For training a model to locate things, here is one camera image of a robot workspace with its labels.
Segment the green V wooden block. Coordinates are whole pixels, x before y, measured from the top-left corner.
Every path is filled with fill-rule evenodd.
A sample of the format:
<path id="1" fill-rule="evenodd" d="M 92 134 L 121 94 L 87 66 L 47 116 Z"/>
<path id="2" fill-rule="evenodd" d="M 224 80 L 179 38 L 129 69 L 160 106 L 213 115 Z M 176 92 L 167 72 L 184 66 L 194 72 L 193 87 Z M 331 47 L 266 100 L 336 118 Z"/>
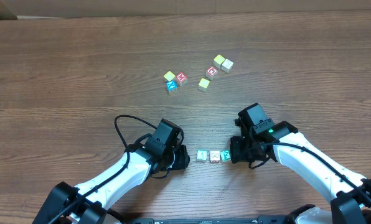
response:
<path id="1" fill-rule="evenodd" d="M 206 161 L 208 156 L 208 152 L 206 150 L 198 150 L 196 159 L 197 161 Z"/>

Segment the green F wooden block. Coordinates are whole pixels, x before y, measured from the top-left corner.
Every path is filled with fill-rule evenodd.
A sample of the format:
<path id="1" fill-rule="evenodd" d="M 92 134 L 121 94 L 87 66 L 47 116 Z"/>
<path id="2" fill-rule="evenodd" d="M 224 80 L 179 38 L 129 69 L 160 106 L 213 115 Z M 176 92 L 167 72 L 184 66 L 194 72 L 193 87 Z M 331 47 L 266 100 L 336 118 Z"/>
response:
<path id="1" fill-rule="evenodd" d="M 227 162 L 231 160 L 231 153 L 229 150 L 220 151 L 220 158 L 222 162 Z"/>

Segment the white red patterned wooden block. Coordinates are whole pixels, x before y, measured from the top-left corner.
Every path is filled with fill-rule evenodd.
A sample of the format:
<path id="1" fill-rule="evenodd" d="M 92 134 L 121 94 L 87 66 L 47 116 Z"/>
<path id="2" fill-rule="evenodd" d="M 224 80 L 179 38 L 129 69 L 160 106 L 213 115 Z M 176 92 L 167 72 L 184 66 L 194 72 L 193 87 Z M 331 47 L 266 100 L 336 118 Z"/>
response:
<path id="1" fill-rule="evenodd" d="M 220 151 L 210 151 L 210 162 L 220 162 Z"/>

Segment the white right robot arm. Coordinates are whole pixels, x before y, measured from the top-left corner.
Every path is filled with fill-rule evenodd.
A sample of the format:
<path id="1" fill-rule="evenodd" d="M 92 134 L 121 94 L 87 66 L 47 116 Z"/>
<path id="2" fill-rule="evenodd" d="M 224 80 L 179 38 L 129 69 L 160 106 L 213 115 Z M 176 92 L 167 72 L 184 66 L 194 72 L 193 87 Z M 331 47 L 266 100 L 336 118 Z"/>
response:
<path id="1" fill-rule="evenodd" d="M 371 223 L 371 179 L 351 171 L 313 146 L 287 121 L 274 123 L 258 103 L 234 120 L 241 135 L 230 139 L 231 162 L 256 169 L 269 160 L 302 177 L 331 206 L 329 211 L 306 204 L 287 215 L 259 217 L 258 223 Z"/>

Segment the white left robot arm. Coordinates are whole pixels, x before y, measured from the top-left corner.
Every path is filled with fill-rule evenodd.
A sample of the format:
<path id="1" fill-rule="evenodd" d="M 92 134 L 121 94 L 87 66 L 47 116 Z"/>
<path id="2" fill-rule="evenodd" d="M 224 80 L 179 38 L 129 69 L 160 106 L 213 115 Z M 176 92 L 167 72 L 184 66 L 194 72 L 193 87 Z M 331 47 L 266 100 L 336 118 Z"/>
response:
<path id="1" fill-rule="evenodd" d="M 132 144 L 122 158 L 96 177 L 72 187 L 57 184 L 48 194 L 34 223 L 119 223 L 111 207 L 129 190 L 156 178 L 158 172 L 184 170 L 190 157 L 183 145 L 182 128 L 162 119 Z"/>

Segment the blue X wooden block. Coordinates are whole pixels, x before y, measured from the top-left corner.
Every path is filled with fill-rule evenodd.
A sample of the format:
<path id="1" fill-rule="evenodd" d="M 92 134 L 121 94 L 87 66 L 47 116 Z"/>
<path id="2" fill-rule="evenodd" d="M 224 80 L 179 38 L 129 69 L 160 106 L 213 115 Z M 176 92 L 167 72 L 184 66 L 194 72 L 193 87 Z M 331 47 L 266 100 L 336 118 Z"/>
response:
<path id="1" fill-rule="evenodd" d="M 174 80 L 169 81 L 166 83 L 166 88 L 168 93 L 173 93 L 177 91 L 177 83 Z"/>

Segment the yellow wooden block middle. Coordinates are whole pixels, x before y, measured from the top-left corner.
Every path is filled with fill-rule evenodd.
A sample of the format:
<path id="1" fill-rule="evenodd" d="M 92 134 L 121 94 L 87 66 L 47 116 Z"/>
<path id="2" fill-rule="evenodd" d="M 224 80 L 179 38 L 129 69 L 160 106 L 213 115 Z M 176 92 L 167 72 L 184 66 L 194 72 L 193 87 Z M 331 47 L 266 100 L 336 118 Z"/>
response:
<path id="1" fill-rule="evenodd" d="M 209 84 L 210 84 L 210 80 L 201 78 L 198 84 L 198 89 L 201 91 L 207 91 Z"/>

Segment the yellow wooden block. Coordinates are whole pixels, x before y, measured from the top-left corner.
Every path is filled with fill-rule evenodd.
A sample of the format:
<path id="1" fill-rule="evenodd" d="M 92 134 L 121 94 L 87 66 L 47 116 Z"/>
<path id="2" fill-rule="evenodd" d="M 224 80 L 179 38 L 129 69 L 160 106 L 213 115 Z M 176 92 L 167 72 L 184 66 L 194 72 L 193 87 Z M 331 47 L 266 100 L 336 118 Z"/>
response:
<path id="1" fill-rule="evenodd" d="M 201 91 L 207 91 L 209 84 L 210 84 L 210 80 L 201 78 L 198 84 L 198 89 Z"/>
<path id="2" fill-rule="evenodd" d="M 222 55 L 218 54 L 215 58 L 214 58 L 214 61 L 213 61 L 213 65 L 217 68 L 221 68 L 222 64 L 224 63 L 225 61 L 225 57 L 223 57 Z"/>
<path id="3" fill-rule="evenodd" d="M 163 77 L 165 82 L 171 82 L 176 78 L 171 71 L 166 72 Z"/>

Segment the red M wooden block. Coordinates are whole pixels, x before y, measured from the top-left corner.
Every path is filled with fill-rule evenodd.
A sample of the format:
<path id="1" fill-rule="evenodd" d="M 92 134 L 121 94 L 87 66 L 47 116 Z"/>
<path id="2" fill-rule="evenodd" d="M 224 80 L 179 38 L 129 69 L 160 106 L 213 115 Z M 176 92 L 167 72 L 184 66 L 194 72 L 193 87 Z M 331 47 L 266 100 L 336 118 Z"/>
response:
<path id="1" fill-rule="evenodd" d="M 187 76 L 185 75 L 184 72 L 180 72 L 176 75 L 176 82 L 179 86 L 184 85 L 187 83 Z"/>

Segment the yellow wooden block left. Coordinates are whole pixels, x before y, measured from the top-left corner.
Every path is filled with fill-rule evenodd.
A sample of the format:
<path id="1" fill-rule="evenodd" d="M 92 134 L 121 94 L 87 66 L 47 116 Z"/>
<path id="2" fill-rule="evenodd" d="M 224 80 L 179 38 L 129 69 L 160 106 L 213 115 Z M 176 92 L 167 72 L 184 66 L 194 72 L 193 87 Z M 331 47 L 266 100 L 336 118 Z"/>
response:
<path id="1" fill-rule="evenodd" d="M 171 82 L 176 78 L 171 71 L 166 72 L 163 77 L 165 82 Z"/>

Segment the red C wooden block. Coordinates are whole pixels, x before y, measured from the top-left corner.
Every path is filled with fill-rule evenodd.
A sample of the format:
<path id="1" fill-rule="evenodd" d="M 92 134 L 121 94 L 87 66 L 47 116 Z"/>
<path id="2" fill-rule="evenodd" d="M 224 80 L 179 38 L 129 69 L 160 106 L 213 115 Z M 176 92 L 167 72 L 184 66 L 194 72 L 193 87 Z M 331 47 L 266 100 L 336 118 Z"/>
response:
<path id="1" fill-rule="evenodd" d="M 213 80 L 218 74 L 218 70 L 215 66 L 210 66 L 207 70 L 206 70 L 206 77 L 209 79 L 209 80 Z"/>

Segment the plain wooden block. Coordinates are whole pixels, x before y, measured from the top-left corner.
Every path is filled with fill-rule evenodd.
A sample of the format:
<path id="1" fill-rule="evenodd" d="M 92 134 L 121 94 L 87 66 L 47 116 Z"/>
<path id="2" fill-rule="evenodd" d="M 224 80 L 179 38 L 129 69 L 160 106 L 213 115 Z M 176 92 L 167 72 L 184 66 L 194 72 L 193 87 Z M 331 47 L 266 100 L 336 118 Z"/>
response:
<path id="1" fill-rule="evenodd" d="M 233 62 L 227 58 L 221 64 L 221 69 L 226 73 L 229 73 L 232 68 L 233 68 Z"/>

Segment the yellow wooden block top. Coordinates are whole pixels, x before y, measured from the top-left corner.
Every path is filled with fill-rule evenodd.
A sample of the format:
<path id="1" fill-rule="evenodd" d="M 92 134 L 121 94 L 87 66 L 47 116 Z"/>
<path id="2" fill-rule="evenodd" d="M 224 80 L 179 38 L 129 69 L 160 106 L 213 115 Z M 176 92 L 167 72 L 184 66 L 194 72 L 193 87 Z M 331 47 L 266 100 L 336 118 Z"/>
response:
<path id="1" fill-rule="evenodd" d="M 213 61 L 213 65 L 217 68 L 221 68 L 222 64 L 224 63 L 225 61 L 225 57 L 223 57 L 222 55 L 218 54 L 215 58 L 214 58 L 214 61 Z"/>

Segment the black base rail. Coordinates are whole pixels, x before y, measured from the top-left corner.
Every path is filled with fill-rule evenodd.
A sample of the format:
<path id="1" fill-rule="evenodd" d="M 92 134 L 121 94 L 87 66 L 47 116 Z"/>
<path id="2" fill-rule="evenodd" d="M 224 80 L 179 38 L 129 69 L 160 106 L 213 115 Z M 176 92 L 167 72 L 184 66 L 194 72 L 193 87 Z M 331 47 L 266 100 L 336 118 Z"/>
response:
<path id="1" fill-rule="evenodd" d="M 286 215 L 260 215 L 257 218 L 196 218 L 196 219 L 153 219 L 124 218 L 118 212 L 109 210 L 108 214 L 120 223 L 126 224 L 283 224 Z"/>

